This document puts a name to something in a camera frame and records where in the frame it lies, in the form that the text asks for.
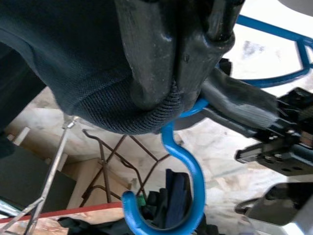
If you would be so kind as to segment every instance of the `blue metal frame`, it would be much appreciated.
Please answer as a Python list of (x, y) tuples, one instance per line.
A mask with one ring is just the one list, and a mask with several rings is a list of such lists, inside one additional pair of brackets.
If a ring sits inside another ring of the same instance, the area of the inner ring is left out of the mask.
[[(275, 78), (243, 80), (244, 82), (259, 88), (279, 86), (303, 77), (304, 75), (309, 73), (310, 68), (313, 68), (313, 64), (310, 64), (308, 54), (305, 48), (305, 46), (308, 46), (313, 49), (313, 39), (270, 25), (268, 23), (248, 18), (246, 16), (239, 16), (237, 23), (278, 37), (295, 41), (303, 66), (302, 70), (288, 75), (283, 75)], [(201, 98), (197, 101), (197, 103), (190, 111), (181, 114), (180, 118), (196, 114), (207, 105), (208, 101)], [(125, 219), (132, 232), (136, 235), (189, 235), (196, 229), (203, 216), (203, 209), (205, 205), (205, 187), (203, 173), (201, 171), (199, 163), (194, 158), (194, 156), (190, 154), (186, 149), (175, 143), (173, 138), (173, 122), (164, 126), (161, 130), (161, 133), (165, 149), (172, 156), (181, 160), (191, 173), (194, 184), (194, 201), (192, 203), (190, 213), (182, 223), (174, 228), (167, 230), (152, 228), (151, 226), (147, 225), (145, 221), (141, 218), (136, 203), (136, 197), (132, 192), (128, 191), (125, 192), (122, 196)]]

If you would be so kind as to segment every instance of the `green object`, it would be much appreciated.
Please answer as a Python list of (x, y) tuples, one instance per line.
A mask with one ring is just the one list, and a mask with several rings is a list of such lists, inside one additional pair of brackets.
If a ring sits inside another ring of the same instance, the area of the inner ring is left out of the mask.
[(143, 207), (146, 205), (146, 200), (143, 195), (139, 195), (137, 197), (137, 204), (138, 204), (138, 207)]

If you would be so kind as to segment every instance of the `blue hook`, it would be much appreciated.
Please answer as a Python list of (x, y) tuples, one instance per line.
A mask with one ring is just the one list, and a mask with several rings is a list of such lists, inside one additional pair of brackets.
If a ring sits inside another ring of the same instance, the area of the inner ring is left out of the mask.
[(178, 226), (166, 230), (150, 227), (141, 218), (135, 195), (128, 191), (122, 196), (125, 219), (136, 235), (189, 235), (191, 234), (203, 217), (205, 205), (204, 177), (200, 165), (194, 156), (186, 149), (175, 143), (173, 137), (173, 122), (164, 126), (161, 130), (162, 141), (165, 149), (174, 157), (181, 160), (191, 173), (193, 180), (194, 201), (188, 217)]
[[(283, 85), (301, 78), (303, 75), (306, 75), (311, 68), (313, 68), (313, 64), (310, 64), (308, 54), (305, 49), (305, 46), (313, 49), (313, 39), (245, 16), (239, 16), (237, 23), (295, 41), (297, 43), (298, 52), (303, 66), (302, 70), (292, 74), (269, 79), (243, 80), (244, 82), (259, 88)], [(209, 102), (207, 100), (200, 98), (194, 107), (190, 111), (181, 114), (180, 118), (185, 118), (200, 112), (208, 105), (208, 103)], [(205, 205), (203, 173), (194, 156), (192, 156), (192, 154), (186, 149), (175, 143), (173, 137), (173, 125), (174, 123), (171, 122), (162, 128), (161, 133), (163, 145), (172, 156), (181, 160), (190, 171), (194, 184), (194, 201), (188, 217), (183, 222), (174, 228), (160, 230), (145, 223), (139, 213), (135, 195), (131, 191), (125, 192), (122, 196), (125, 219), (132, 232), (136, 235), (189, 235), (196, 229), (202, 218)]]

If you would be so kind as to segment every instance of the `plywood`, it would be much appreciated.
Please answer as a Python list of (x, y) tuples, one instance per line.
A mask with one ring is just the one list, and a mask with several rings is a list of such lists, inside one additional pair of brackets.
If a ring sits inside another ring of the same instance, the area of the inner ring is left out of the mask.
[[(69, 177), (75, 179), (77, 181), (74, 192), (71, 196), (70, 202), (68, 204), (68, 209), (77, 208), (82, 203), (82, 195), (87, 189), (88, 185), (97, 174), (99, 169), (101, 168), (101, 164), (99, 163), (99, 159), (91, 159), (87, 161), (82, 161), (78, 163), (72, 163), (65, 165), (63, 168), (63, 173), (68, 175)], [(117, 195), (122, 195), (123, 192), (129, 190), (131, 186), (125, 182), (123, 179), (118, 177), (113, 172), (109, 171), (109, 184), (112, 192)], [(104, 186), (104, 177), (103, 174), (100, 175), (98, 180), (94, 185)], [(85, 206), (99, 205), (107, 202), (106, 193), (97, 188), (95, 189), (89, 197), (89, 200), (86, 202)], [(117, 198), (112, 196), (112, 202), (119, 202)]]
[[(58, 219), (62, 217), (81, 219), (90, 224), (101, 224), (122, 219), (124, 217), (124, 213), (121, 203), (110, 203), (92, 207), (44, 213), (38, 220), (34, 234), (67, 235), (68, 229), (61, 227), (57, 222)], [(30, 216), (23, 217), (20, 221), (15, 223), (9, 231), (22, 235), (29, 219)], [(0, 220), (0, 228), (2, 228), (9, 221), (10, 219)]]

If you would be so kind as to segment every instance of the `black cloth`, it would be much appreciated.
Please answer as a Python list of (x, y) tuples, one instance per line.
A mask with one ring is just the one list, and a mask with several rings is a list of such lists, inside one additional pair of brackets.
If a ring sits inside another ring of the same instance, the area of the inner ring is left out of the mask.
[(196, 229), (197, 235), (222, 235), (219, 233), (219, 229), (216, 225), (206, 224), (205, 214), (202, 217), (200, 224)]
[(0, 42), (25, 59), (65, 113), (109, 131), (152, 132), (182, 111), (174, 82), (151, 111), (132, 102), (113, 0), (2, 0)]
[(125, 219), (97, 225), (69, 217), (60, 218), (58, 222), (62, 227), (69, 228), (67, 235), (134, 235)]
[(169, 191), (169, 205), (165, 228), (172, 228), (187, 215), (192, 202), (188, 174), (166, 169), (166, 189)]
[(10, 47), (0, 43), (0, 131), (7, 127), (44, 87), (45, 84), (23, 58)]
[(167, 210), (168, 190), (161, 188), (159, 192), (149, 192), (146, 205), (141, 207), (141, 214), (152, 226), (165, 229)]
[(15, 151), (15, 145), (6, 138), (4, 132), (0, 131), (0, 159), (10, 156)]

